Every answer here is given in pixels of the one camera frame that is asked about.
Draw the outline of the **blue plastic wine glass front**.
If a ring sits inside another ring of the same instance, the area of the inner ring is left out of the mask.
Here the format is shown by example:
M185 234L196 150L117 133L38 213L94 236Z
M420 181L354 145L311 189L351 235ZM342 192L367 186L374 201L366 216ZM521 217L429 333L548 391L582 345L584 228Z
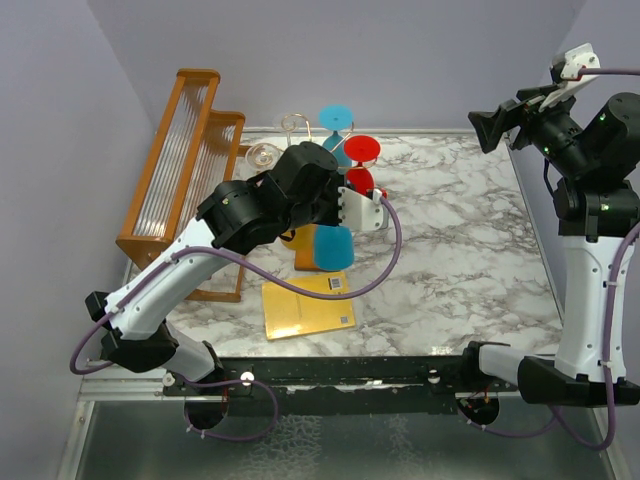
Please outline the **blue plastic wine glass front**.
M318 225L313 241L313 261L323 271L349 268L355 259L351 231L343 226Z

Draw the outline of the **clear ribbed wine glass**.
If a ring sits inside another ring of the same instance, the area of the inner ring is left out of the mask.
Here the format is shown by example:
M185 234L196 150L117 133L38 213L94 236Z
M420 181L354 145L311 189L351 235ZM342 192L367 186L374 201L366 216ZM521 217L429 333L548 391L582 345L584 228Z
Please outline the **clear ribbed wine glass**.
M272 122L274 129L285 135L287 146L292 145L292 134L299 128L306 126L306 123L306 117L297 112L278 114Z

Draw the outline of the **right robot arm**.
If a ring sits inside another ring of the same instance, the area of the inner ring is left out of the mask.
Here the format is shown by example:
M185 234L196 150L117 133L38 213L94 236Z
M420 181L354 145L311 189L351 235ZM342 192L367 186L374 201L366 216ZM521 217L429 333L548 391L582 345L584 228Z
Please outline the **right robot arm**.
M548 87L525 89L493 112L468 119L483 152L516 129L514 149L535 147L560 175L553 192L566 258L563 329L554 357L484 343L459 367L461 383L481 391L495 377L529 404L636 405L622 354L624 276L639 228L639 196L628 175L639 162L639 96L611 96L586 128L571 117L573 97L543 102Z

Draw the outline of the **blue plastic wine glass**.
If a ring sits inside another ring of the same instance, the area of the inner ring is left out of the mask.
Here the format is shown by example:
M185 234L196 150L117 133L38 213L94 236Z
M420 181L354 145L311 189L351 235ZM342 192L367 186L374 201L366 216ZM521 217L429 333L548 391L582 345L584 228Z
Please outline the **blue plastic wine glass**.
M313 241L313 261L323 271L349 268L355 259L351 231L343 226L318 225Z
M351 166L351 160L344 153L344 138L346 131L350 134L353 130L353 113L344 105L334 104L324 107L318 114L321 127L331 132L324 140L322 146L333 154L338 165L343 169Z

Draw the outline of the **yellow plastic wine glass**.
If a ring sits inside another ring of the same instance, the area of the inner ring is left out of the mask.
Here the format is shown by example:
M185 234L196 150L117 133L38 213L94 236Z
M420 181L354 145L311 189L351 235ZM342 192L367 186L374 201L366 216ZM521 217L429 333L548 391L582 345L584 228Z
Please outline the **yellow plastic wine glass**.
M300 251L313 246L315 224L305 225L280 235L282 244L289 250Z

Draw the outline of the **clear smooth wine glass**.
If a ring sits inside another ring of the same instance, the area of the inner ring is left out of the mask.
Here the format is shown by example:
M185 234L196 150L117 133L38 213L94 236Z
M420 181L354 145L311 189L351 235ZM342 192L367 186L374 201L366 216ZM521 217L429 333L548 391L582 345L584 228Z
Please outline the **clear smooth wine glass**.
M281 154L280 148L263 142L250 146L245 153L245 160L257 172L262 172L273 168Z

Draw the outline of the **red plastic wine glass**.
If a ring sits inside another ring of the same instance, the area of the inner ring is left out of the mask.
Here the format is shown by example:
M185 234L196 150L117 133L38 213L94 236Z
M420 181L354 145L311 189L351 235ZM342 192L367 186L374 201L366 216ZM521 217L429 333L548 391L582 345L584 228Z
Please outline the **red plastic wine glass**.
M375 181L370 173L379 154L381 146L379 142L368 135L357 135L349 138L344 144L344 153L354 162L346 172L347 183L354 190L362 195L366 195L375 187Z

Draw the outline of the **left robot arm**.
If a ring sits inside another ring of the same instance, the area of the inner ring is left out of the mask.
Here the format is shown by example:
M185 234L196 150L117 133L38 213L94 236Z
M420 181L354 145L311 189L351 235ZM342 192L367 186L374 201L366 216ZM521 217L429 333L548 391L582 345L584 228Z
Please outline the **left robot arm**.
M334 155L304 141L288 147L272 169L217 185L174 242L105 297L107 361L134 373L163 367L199 394L214 392L222 364L213 348L173 327L168 314L233 256L245 258L308 224L337 225L342 180Z

